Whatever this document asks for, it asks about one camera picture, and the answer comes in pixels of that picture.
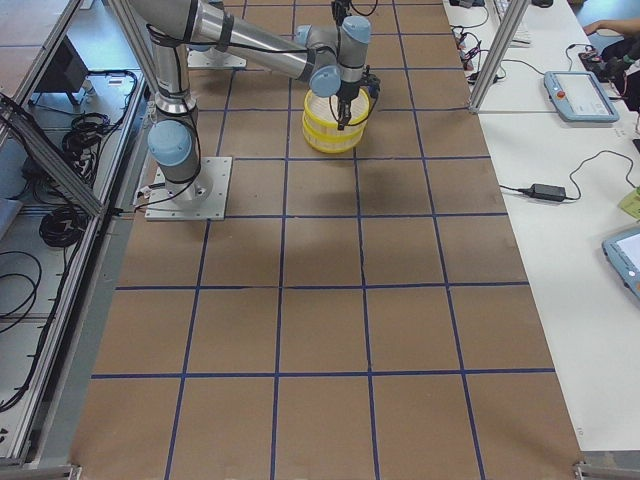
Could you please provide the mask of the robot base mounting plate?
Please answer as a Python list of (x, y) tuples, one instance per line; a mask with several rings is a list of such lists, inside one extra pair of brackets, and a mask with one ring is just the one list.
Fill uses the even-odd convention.
[(225, 218), (229, 183), (232, 172), (231, 157), (204, 157), (201, 171), (195, 181), (180, 195), (183, 189), (166, 182), (162, 170), (157, 167), (154, 181), (164, 186), (153, 189), (145, 208), (148, 221), (221, 221)]

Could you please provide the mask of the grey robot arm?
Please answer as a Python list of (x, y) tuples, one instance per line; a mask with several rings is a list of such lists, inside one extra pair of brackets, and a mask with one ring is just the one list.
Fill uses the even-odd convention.
[(339, 20), (328, 27), (297, 27), (291, 5), (248, 6), (265, 14), (271, 33), (209, 1), (132, 1), (133, 15), (151, 51), (155, 113), (147, 146), (167, 194), (193, 206), (213, 197), (206, 158), (238, 155), (239, 164), (265, 159), (267, 173), (282, 176), (287, 157), (311, 154), (300, 125), (306, 94), (323, 101), (335, 131), (352, 136), (369, 112), (353, 107), (360, 93), (377, 90), (366, 67), (371, 24), (335, 4)]
[(331, 14), (337, 26), (342, 25), (344, 20), (349, 16), (369, 17), (373, 15), (378, 5), (379, 1), (375, 0), (374, 3), (370, 5), (370, 9), (365, 11), (359, 9), (352, 0), (332, 0), (330, 3)]

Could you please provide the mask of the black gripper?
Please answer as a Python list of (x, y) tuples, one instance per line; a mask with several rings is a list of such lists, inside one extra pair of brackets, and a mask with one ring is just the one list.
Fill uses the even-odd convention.
[(341, 81), (340, 89), (337, 93), (338, 115), (337, 125), (339, 130), (344, 130), (351, 121), (351, 101), (357, 98), (359, 91), (364, 89), (369, 95), (369, 112), (372, 113), (378, 103), (381, 89), (379, 77), (371, 71), (371, 67), (366, 65), (361, 72), (360, 78), (355, 81)]

